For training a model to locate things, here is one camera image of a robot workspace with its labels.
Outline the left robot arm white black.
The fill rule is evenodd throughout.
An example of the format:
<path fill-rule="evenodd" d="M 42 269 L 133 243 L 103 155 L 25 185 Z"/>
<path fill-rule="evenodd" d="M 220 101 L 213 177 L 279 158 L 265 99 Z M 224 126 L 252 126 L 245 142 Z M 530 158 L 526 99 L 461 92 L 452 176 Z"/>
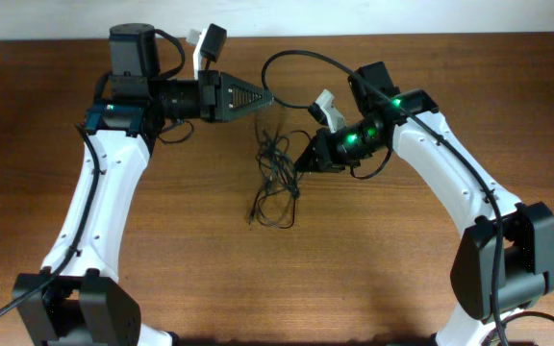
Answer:
<path fill-rule="evenodd" d="M 129 209 L 154 147 L 166 131 L 194 120 L 229 122 L 270 105 L 271 94 L 214 70 L 227 38 L 217 26 L 191 34 L 194 48 L 162 71 L 164 32 L 129 23 L 110 30 L 110 69 L 98 80 L 80 134 L 83 167 L 63 227 L 36 274 L 13 287 L 18 313 L 36 345 L 173 345 L 176 334 L 142 321 L 119 285 L 119 251 Z"/>

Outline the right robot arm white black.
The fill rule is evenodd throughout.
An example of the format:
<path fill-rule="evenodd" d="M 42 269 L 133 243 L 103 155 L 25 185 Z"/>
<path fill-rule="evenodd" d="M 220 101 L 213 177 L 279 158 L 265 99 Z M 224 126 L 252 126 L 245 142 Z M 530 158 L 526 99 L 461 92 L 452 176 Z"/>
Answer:
<path fill-rule="evenodd" d="M 407 162 L 436 194 L 460 235 L 450 271 L 458 301 L 433 345 L 489 345 L 498 338 L 491 299 L 503 322 L 554 290 L 554 214 L 525 205 L 500 185 L 454 136 L 422 89 L 403 92 L 382 62 L 348 83 L 361 121 L 346 125 L 323 90 L 309 112 L 321 124 L 295 163 L 299 172 L 354 169 L 382 148 Z"/>

